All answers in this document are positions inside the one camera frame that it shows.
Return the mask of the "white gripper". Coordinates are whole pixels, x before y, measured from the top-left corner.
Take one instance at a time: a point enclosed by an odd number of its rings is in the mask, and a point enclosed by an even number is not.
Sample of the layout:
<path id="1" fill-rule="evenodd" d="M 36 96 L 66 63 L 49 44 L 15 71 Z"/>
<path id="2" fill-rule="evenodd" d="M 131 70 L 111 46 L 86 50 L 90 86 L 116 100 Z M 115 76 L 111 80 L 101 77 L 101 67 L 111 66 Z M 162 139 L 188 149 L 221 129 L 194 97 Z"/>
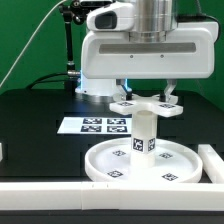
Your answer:
<path id="1" fill-rule="evenodd" d="M 81 69 L 88 79 L 117 79 L 122 100 L 132 99 L 125 79 L 168 79 L 161 102 L 176 102 L 177 80 L 207 78 L 214 71 L 215 23 L 181 23 L 158 43 L 135 43 L 127 32 L 89 32 Z"/>

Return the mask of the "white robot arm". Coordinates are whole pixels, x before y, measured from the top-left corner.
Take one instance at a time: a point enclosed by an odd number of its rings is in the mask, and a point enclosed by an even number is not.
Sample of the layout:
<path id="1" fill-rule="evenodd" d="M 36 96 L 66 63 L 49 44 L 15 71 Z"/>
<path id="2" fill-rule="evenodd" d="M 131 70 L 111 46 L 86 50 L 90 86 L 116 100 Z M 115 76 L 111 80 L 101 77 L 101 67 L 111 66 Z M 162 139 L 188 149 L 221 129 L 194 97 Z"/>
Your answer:
<path id="1" fill-rule="evenodd" d="M 81 85 L 91 98 L 112 98 L 129 79 L 201 79 L 214 71 L 217 20 L 179 15 L 177 0 L 128 0 L 87 14 Z"/>

